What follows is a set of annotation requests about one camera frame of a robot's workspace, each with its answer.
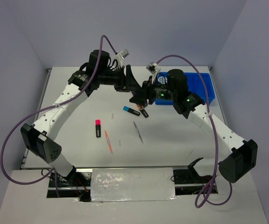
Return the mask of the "orange cap black highlighter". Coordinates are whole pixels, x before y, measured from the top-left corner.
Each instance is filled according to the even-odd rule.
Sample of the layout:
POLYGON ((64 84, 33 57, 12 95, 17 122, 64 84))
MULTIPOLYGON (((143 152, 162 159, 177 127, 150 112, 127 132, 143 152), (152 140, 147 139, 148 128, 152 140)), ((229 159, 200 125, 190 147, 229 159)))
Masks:
POLYGON ((141 113, 145 118, 148 118, 148 117, 149 117, 149 115, 148 115, 148 113, 146 112, 144 106, 137 105, 137 108, 139 109, 140 113, 141 113))

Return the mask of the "blue cap black highlighter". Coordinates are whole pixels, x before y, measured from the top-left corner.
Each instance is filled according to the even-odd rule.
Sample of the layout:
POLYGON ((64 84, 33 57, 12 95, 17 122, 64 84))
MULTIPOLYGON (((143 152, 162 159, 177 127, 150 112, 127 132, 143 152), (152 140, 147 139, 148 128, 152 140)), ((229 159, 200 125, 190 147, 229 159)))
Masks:
POLYGON ((136 110, 134 110, 134 109, 132 109, 130 107, 124 106, 123 107, 123 110, 126 111, 126 112, 128 112, 128 113, 131 113, 131 114, 133 114, 135 116, 140 116, 140 112, 139 111, 136 111, 136 110))

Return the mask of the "purple clear highlighter pen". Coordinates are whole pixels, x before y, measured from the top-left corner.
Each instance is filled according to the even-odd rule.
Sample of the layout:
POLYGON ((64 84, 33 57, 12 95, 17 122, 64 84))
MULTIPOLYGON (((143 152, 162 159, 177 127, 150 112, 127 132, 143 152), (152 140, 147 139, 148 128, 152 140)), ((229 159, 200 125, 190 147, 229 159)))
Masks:
POLYGON ((137 134, 139 136, 139 139, 140 139, 141 143, 144 144, 143 139, 142 139, 142 136, 140 134, 140 131, 139 131, 138 127, 137 127, 137 124, 134 121, 133 121, 133 124, 134 124, 134 127, 136 129, 136 132, 137 132, 137 134))

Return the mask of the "blue round tape dispenser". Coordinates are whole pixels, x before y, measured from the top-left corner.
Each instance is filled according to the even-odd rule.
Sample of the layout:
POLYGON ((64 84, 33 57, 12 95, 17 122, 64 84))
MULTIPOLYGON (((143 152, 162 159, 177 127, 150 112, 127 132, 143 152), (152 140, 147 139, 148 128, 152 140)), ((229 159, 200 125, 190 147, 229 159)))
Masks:
POLYGON ((157 75, 157 78, 156 78, 157 82, 162 84, 162 85, 166 85, 168 83, 168 80, 167 80, 167 74, 166 73, 159 73, 157 75))

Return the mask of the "pink cap black highlighter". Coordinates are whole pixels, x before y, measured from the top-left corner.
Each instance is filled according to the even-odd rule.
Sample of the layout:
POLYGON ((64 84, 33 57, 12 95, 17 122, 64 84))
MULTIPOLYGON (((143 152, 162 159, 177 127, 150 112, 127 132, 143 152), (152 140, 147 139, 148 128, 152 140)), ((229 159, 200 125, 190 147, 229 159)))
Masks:
POLYGON ((96 133, 97 138, 101 137, 101 121, 100 121, 100 119, 95 120, 95 133, 96 133))

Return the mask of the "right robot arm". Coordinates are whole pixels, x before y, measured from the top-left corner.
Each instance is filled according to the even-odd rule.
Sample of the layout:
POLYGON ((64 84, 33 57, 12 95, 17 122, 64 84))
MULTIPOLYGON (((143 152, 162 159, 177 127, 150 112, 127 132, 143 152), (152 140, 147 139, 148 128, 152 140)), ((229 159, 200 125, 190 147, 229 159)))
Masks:
POLYGON ((237 135, 208 109, 204 100, 189 91, 187 77, 180 69, 167 73, 167 83, 160 84, 150 77, 134 91, 130 102, 141 106, 153 104, 157 99, 171 100, 176 112, 213 137, 218 146, 218 168, 230 183, 235 183, 256 165, 258 145, 237 135))

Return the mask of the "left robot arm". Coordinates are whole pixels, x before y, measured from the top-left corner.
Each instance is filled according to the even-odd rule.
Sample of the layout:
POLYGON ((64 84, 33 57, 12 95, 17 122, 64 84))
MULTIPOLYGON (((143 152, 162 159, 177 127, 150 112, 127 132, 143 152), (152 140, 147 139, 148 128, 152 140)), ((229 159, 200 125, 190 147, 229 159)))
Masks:
POLYGON ((139 86, 130 66, 122 65, 128 54, 127 50, 123 50, 111 58, 109 53, 103 50, 91 52, 89 61, 81 65, 69 78, 53 108, 33 124, 24 124, 21 127, 26 148, 55 169, 65 186, 73 185, 81 178, 81 174, 63 156, 61 146, 55 142, 57 134, 77 107, 101 84, 112 85, 117 91, 133 91, 139 86))

